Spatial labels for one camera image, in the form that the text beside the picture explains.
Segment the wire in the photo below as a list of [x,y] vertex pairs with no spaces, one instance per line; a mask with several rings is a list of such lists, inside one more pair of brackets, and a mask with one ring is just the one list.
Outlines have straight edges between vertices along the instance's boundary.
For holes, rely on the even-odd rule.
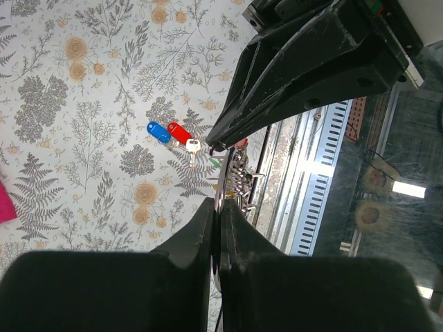
[[349,136],[346,136],[347,138],[349,138],[350,140],[353,140],[355,143],[359,140],[359,135],[357,133],[357,130],[354,128],[354,126],[352,124],[349,123],[349,121],[346,124],[347,126],[351,127],[352,130],[354,130],[355,133],[355,140],[350,138]]
[[383,161],[386,163],[385,158],[383,158],[383,156],[377,152],[375,152],[374,150],[371,149],[365,149],[366,151],[372,152],[373,154],[375,154],[376,156],[380,157],[381,159],[383,159]]

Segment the fern leaf pattern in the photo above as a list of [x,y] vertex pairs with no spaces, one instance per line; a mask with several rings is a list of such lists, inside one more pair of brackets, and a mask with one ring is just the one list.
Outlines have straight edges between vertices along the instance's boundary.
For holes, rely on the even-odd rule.
[[[5,17],[0,17],[0,22],[3,21]],[[9,54],[5,52],[8,51],[8,45],[13,41],[13,39],[17,36],[15,34],[7,34],[8,30],[11,28],[11,25],[6,24],[4,26],[0,26],[0,66],[5,67],[6,64],[12,59],[16,51],[14,48],[10,47],[11,51]],[[0,73],[0,78],[8,78],[11,75]]]
[[[214,195],[205,138],[254,37],[246,2],[0,0],[0,182],[18,214],[0,278],[28,250],[152,250]],[[192,169],[149,122],[201,141]]]
[[27,162],[20,173],[27,177],[20,177],[17,180],[22,183],[15,183],[14,186],[21,192],[11,193],[11,196],[17,201],[17,215],[20,218],[21,226],[17,230],[21,230],[26,234],[22,239],[31,240],[33,238],[48,239],[47,234],[51,230],[58,229],[55,225],[46,222],[52,219],[61,205],[54,206],[55,199],[63,190],[62,187],[54,187],[48,190],[48,187],[57,181],[56,178],[44,180],[53,171],[51,169],[42,169],[43,163],[39,163],[39,159],[32,154],[28,155]]
[[[204,134],[211,128],[210,125],[202,124],[203,118],[199,117],[199,114],[194,112],[191,108],[188,109],[186,119],[183,120],[183,128],[192,133],[195,138],[200,141],[205,140]],[[189,167],[189,153],[186,151],[179,151],[176,149],[169,149],[174,155],[175,160],[171,159],[167,161],[167,164],[176,170],[177,175],[180,178],[180,183],[177,183],[175,187],[184,189],[185,191],[180,193],[180,196],[189,198],[190,196],[207,196],[202,188],[212,187],[212,183],[206,180],[216,170],[214,165],[208,164],[206,155],[208,154],[208,148],[205,147],[197,152],[195,156],[195,166]]]

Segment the floral wallpaper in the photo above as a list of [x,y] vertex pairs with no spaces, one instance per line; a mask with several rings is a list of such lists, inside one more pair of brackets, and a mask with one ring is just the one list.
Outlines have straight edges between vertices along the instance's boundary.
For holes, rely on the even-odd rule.
[[[204,142],[241,51],[244,0],[0,0],[0,273],[27,250],[148,251],[215,193]],[[256,162],[264,132],[250,138]],[[209,329],[220,296],[212,289]]]

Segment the key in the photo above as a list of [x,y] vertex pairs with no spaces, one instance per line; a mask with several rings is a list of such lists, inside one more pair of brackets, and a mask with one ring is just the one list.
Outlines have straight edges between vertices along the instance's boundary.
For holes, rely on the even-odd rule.
[[195,165],[195,156],[198,151],[201,149],[201,143],[199,140],[189,139],[186,141],[186,149],[191,154],[191,159],[189,160],[189,167],[194,167]]

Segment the orange flower pattern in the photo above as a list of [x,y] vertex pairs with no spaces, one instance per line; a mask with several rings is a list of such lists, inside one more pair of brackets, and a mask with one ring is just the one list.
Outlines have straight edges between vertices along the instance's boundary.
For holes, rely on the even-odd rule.
[[32,212],[0,225],[0,274],[28,250],[155,248],[213,195],[208,178],[219,170],[205,144],[190,169],[189,153],[164,146],[146,126],[178,122],[204,142],[223,109],[234,59],[252,38],[242,24],[246,4],[30,6],[0,17],[0,39],[10,38],[1,51],[0,181],[23,197],[17,206],[31,202],[49,217],[35,223]]

